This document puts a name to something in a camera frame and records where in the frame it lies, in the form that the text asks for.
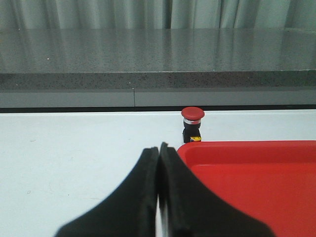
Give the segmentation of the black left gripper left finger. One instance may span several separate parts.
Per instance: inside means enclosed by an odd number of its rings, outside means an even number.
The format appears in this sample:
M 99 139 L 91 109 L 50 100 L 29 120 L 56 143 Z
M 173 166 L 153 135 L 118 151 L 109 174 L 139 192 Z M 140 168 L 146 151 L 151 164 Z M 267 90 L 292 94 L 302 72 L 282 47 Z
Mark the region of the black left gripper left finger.
M 101 203 L 62 226 L 58 237 L 154 237 L 158 149 L 146 148 L 122 183 Z

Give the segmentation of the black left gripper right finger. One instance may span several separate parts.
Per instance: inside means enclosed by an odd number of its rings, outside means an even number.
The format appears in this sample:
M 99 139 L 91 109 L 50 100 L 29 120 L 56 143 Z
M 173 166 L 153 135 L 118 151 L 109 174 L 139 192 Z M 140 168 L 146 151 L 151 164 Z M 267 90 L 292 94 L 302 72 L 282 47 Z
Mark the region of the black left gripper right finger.
M 162 231 L 167 237 L 273 237 L 263 222 L 209 190 L 173 147 L 162 143 L 158 159 Z

